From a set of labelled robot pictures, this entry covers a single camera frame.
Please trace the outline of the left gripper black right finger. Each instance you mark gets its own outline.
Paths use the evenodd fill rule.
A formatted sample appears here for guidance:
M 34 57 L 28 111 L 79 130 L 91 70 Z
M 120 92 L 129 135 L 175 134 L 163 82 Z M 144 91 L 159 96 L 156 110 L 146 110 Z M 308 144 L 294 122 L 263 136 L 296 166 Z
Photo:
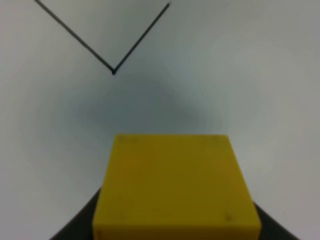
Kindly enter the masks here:
M 261 222 L 259 240 L 298 240 L 298 238 L 267 214 L 257 203 L 255 209 Z

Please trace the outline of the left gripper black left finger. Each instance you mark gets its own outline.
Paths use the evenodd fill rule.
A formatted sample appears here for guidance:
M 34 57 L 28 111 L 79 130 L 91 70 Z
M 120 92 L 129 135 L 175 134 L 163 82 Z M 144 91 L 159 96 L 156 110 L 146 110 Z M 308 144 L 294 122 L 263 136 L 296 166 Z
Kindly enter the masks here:
M 100 191 L 99 189 L 80 212 L 51 240 L 93 240 L 93 218 Z

